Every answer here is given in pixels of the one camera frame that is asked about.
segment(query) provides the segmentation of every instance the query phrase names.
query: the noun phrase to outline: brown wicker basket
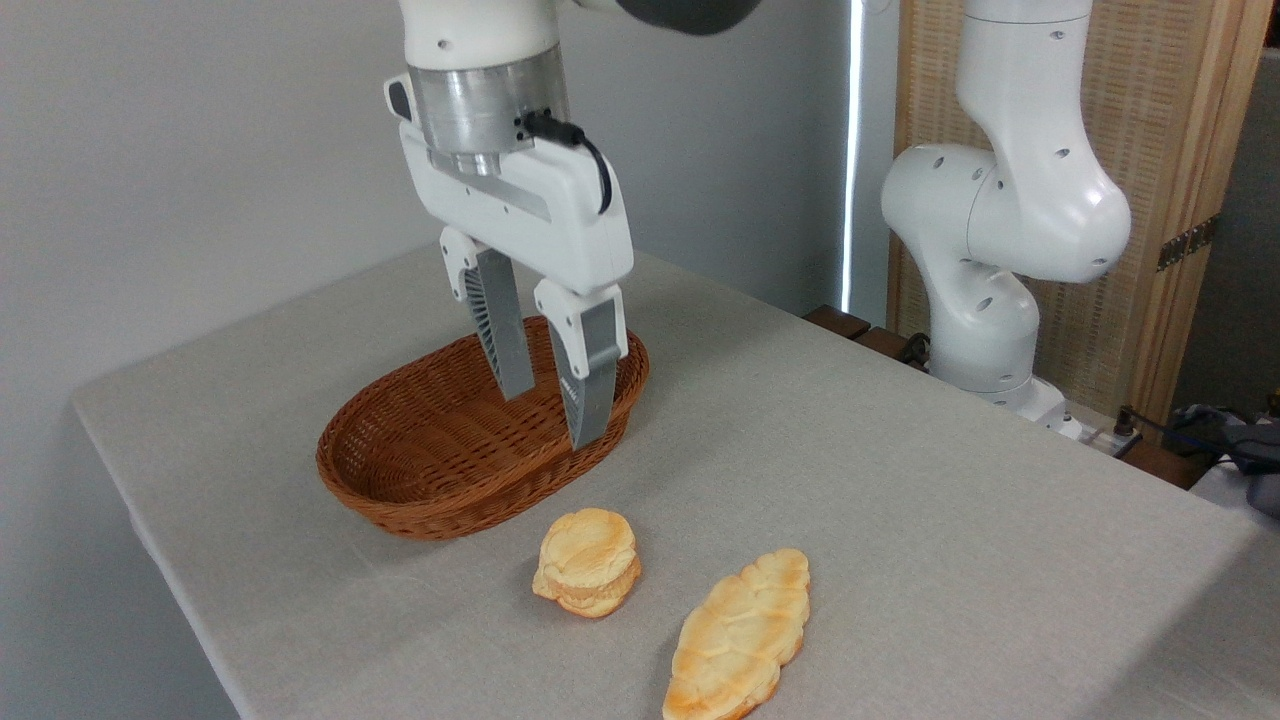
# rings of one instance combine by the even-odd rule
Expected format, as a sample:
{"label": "brown wicker basket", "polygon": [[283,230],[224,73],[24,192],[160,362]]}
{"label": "brown wicker basket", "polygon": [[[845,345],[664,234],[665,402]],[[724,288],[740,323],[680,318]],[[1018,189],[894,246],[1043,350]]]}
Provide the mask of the brown wicker basket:
{"label": "brown wicker basket", "polygon": [[375,380],[320,436],[320,479],[389,533],[447,539],[527,510],[604,459],[622,439],[649,377],[627,333],[604,437],[573,452],[547,320],[527,318],[534,389],[504,401],[476,336]]}

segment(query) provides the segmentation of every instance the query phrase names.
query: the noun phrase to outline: woven panel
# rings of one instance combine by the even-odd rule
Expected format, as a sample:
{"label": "woven panel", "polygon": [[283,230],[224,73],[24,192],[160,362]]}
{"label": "woven panel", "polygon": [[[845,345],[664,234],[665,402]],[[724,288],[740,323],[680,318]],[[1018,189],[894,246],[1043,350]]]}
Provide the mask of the woven panel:
{"label": "woven panel", "polygon": [[[955,99],[963,22],[960,0],[910,0],[910,44],[902,145],[960,142],[989,147]],[[1112,270],[1085,286],[1028,282],[1041,307],[1036,372],[1073,401],[1107,410],[1124,401],[1146,299],[1143,263],[1164,242],[1171,133],[1185,105],[1189,51],[1202,41],[1203,4],[1188,0],[1097,0],[1089,24],[1082,104],[1094,152],[1129,196],[1133,232]],[[901,278],[893,318],[899,333],[928,331],[919,272],[896,243]]]}

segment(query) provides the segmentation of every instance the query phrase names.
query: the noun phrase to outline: white wall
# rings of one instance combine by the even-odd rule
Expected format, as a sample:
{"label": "white wall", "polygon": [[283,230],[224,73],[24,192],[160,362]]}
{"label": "white wall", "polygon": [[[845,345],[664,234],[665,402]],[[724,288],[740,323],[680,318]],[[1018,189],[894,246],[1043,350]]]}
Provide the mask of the white wall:
{"label": "white wall", "polygon": [[[566,20],[575,118],[639,247],[788,310],[835,300],[841,5],[765,0],[703,41]],[[230,716],[68,398],[434,240],[379,97],[398,13],[0,0],[0,716]]]}

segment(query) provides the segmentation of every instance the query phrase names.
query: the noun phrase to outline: door hinge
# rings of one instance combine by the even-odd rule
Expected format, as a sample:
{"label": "door hinge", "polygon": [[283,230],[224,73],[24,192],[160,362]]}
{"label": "door hinge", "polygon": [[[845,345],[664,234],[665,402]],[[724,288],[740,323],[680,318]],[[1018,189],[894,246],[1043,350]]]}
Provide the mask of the door hinge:
{"label": "door hinge", "polygon": [[1183,258],[1187,258],[1201,247],[1213,242],[1213,236],[1217,233],[1217,219],[1219,215],[1213,215],[1212,218],[1162,245],[1160,247],[1160,260],[1156,263],[1156,272],[1158,273],[1171,265],[1181,263]]}

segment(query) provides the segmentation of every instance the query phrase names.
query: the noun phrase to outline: bread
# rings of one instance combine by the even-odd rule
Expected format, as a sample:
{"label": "bread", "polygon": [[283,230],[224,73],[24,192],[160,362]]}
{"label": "bread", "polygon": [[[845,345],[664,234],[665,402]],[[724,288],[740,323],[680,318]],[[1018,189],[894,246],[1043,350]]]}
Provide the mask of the bread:
{"label": "bread", "polygon": [[712,588],[680,630],[664,720],[737,720],[773,697],[804,643],[809,559],[783,548]]}
{"label": "bread", "polygon": [[640,577],[636,537],[626,518],[588,507],[556,520],[538,555],[534,593],[582,618],[604,618]]}

